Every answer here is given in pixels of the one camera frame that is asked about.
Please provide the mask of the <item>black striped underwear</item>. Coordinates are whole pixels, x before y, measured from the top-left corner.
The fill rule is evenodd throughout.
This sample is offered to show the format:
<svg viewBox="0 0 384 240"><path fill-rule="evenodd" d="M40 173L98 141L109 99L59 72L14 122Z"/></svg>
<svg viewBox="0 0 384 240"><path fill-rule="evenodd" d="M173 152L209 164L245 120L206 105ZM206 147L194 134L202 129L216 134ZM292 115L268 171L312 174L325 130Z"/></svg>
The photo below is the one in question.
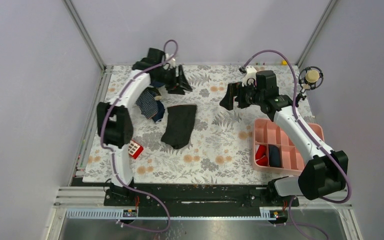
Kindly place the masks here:
<svg viewBox="0 0 384 240"><path fill-rule="evenodd" d="M167 108L167 126L161 141L175 150L189 144L195 125L197 105L175 105Z"/></svg>

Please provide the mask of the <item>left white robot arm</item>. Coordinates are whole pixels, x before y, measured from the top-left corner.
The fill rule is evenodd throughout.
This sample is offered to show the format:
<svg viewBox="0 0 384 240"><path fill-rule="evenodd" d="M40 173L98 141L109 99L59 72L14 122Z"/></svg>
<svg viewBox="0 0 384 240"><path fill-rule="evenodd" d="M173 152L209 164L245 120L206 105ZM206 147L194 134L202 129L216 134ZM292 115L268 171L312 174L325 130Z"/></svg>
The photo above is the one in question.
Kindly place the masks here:
<svg viewBox="0 0 384 240"><path fill-rule="evenodd" d="M134 133L134 122L130 111L139 107L141 114L158 123L165 114L165 107L159 99L159 88L178 84L175 60L176 54L168 54L157 48L150 48L148 55L131 68L121 91L108 102L99 102L96 107L97 133L100 145L111 154L111 181L121 187L116 199L124 206L132 204L135 192L129 185L133 178L130 167L130 142Z"/></svg>

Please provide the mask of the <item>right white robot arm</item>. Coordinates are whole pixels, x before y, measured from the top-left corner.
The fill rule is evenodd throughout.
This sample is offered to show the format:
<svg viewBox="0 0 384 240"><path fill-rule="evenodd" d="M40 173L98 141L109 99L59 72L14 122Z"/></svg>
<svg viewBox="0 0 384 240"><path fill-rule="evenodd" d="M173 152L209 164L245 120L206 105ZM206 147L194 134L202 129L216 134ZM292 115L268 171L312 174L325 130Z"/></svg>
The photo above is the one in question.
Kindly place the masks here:
<svg viewBox="0 0 384 240"><path fill-rule="evenodd" d="M281 205L289 196L304 196L308 200L325 199L327 195L347 186L348 157L335 151L309 127L299 115L293 100L279 93L277 77L272 70L257 71L254 67L240 67L243 78L227 85L219 105L228 111L238 103L241 109L258 106L269 119L280 127L297 148L304 161L299 176L271 180L267 186L267 201Z"/></svg>

